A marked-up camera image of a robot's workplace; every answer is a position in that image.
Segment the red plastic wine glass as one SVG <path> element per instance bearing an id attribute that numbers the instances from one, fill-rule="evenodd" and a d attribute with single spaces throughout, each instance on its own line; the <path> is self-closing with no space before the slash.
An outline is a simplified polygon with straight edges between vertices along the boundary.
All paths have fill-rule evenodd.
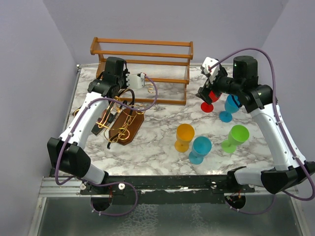
<path id="1" fill-rule="evenodd" d="M 221 92 L 213 92 L 208 89 L 203 89 L 201 92 L 203 103 L 201 104 L 201 110 L 205 113 L 210 113 L 213 111 L 214 106 L 213 103 L 218 101 L 221 97 Z"/>

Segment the teal plastic wine glass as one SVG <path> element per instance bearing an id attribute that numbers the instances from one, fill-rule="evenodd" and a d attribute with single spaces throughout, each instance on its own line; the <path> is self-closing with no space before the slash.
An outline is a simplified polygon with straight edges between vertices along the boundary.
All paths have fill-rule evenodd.
<path id="1" fill-rule="evenodd" d="M 199 165 L 203 162 L 204 157 L 209 154 L 212 149 L 212 143 L 205 136 L 197 137 L 192 144 L 191 152 L 189 153 L 189 161 L 194 165 Z"/>

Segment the wooden wine glass rack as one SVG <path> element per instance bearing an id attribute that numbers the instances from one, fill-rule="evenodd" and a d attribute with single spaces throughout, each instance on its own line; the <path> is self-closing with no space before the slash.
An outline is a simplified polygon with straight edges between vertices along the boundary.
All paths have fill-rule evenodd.
<path id="1" fill-rule="evenodd" d="M 127 66 L 136 73 L 144 72 L 156 83 L 181 84 L 183 99 L 158 98 L 157 103 L 186 105 L 190 79 L 193 42 L 94 37 L 91 55 L 98 56 L 96 76 L 104 71 L 108 56 L 125 58 Z"/>

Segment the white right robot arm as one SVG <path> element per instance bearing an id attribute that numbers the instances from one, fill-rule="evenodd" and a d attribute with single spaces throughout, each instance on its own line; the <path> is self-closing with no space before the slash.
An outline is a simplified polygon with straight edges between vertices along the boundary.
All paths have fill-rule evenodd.
<path id="1" fill-rule="evenodd" d="M 213 102 L 210 94 L 237 96 L 241 105 L 260 128 L 271 152 L 274 167 L 261 170 L 240 167 L 229 171 L 226 187 L 238 192 L 244 185 L 264 187 L 269 193 L 277 194 L 296 186 L 315 173 L 315 163 L 307 161 L 294 143 L 280 113 L 273 89 L 258 82 L 258 62 L 252 56 L 233 59 L 233 76 L 229 77 L 218 60 L 207 57 L 201 67 L 207 77 L 196 96 L 207 104 Z"/>

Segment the orange plastic wine glass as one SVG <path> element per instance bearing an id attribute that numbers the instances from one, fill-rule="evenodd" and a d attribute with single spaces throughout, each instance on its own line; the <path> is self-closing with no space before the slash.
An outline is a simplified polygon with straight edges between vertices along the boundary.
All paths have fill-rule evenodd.
<path id="1" fill-rule="evenodd" d="M 178 152 L 186 152 L 189 149 L 189 144 L 194 138 L 194 128 L 190 124 L 180 124 L 176 130 L 176 142 L 174 147 Z"/>

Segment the green plastic wine glass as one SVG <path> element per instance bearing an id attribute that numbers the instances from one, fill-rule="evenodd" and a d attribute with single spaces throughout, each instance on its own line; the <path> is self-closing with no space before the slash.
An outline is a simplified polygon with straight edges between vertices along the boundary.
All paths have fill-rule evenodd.
<path id="1" fill-rule="evenodd" d="M 227 140 L 221 143 L 221 148 L 224 152 L 233 153 L 237 146 L 242 145 L 248 140 L 250 133 L 248 129 L 243 125 L 235 125 L 228 133 Z"/>

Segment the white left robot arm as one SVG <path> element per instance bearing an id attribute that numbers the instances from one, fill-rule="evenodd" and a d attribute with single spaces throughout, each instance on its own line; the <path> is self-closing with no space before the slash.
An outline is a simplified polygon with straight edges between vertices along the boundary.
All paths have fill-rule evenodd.
<path id="1" fill-rule="evenodd" d="M 107 174 L 91 163 L 84 148 L 98 118 L 126 82 L 124 66 L 124 59 L 109 57 L 104 71 L 90 82 L 86 98 L 71 124 L 58 138 L 50 138 L 47 143 L 55 173 L 63 171 L 92 182 L 92 189 L 98 194 L 108 190 Z"/>

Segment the blue plastic wine glass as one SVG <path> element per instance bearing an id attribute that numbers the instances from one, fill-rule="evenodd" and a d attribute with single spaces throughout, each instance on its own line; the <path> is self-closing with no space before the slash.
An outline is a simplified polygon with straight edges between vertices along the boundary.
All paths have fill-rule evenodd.
<path id="1" fill-rule="evenodd" d="M 224 104 L 225 110 L 219 114 L 219 119 L 225 123 L 231 122 L 232 114 L 238 112 L 241 107 L 242 104 L 239 101 L 238 96 L 230 94 Z"/>

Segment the dark book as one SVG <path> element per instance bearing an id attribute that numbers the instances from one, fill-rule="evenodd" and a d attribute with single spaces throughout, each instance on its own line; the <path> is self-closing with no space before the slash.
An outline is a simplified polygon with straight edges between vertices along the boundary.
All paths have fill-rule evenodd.
<path id="1" fill-rule="evenodd" d="M 97 119 L 95 125 L 92 128 L 92 133 L 94 135 L 98 135 L 102 130 L 105 129 L 107 123 L 108 123 L 108 115 L 107 110 L 104 110 L 101 114 L 101 116 Z"/>

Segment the black mounting rail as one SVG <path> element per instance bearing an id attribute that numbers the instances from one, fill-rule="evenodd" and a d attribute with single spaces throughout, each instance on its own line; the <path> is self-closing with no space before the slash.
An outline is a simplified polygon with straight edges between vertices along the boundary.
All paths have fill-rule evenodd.
<path id="1" fill-rule="evenodd" d="M 227 175 L 184 176 L 111 176 L 112 187 L 96 187 L 87 184 L 81 190 L 83 196 L 92 199 L 109 197 L 114 205 L 138 204 L 223 204 L 227 194 L 253 193 L 248 185 L 233 185 Z"/>

